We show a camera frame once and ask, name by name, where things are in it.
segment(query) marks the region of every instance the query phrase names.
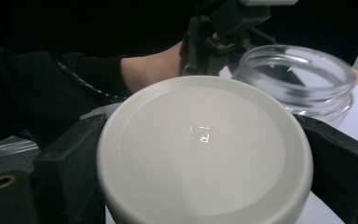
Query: person's arm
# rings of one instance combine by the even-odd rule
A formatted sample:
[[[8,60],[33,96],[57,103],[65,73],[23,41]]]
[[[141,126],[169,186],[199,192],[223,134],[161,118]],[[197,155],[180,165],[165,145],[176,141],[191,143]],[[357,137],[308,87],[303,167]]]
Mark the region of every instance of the person's arm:
[[[0,139],[28,130],[45,147],[92,109],[179,76],[179,49],[128,59],[0,49]]]
[[[178,77],[181,72],[181,44],[153,55],[123,58],[121,73],[128,88],[135,92],[161,80]]]

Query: person's hand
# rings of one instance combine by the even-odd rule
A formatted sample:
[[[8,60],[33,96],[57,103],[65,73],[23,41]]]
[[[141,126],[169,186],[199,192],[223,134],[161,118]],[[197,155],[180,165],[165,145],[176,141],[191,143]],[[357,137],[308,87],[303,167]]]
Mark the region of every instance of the person's hand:
[[[182,42],[157,54],[144,57],[123,58],[121,74],[128,88],[136,92],[156,82],[179,77],[181,70],[180,48]]]

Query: white jar lid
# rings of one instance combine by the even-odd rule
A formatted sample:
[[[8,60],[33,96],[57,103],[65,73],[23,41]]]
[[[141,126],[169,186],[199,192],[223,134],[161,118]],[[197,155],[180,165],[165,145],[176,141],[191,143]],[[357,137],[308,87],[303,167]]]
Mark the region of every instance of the white jar lid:
[[[293,115],[252,86],[209,76],[133,94],[106,122],[97,166],[107,207],[130,223],[293,223],[312,179]]]

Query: black clothing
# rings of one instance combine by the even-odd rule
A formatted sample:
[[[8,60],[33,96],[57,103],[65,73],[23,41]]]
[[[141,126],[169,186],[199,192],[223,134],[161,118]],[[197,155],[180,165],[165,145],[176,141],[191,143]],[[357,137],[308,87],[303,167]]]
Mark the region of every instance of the black clothing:
[[[44,148],[80,116],[129,96],[120,71],[122,57],[87,58],[77,52],[53,56],[46,51],[15,54],[0,48],[0,140],[27,130]]]

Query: glass jar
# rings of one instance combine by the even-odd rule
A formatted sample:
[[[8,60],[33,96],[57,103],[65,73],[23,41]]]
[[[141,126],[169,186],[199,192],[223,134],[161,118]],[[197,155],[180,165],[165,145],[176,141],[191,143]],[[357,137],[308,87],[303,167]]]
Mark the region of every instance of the glass jar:
[[[356,75],[347,63],[319,50],[267,45],[245,52],[232,78],[268,93],[292,114],[338,128],[353,104]]]

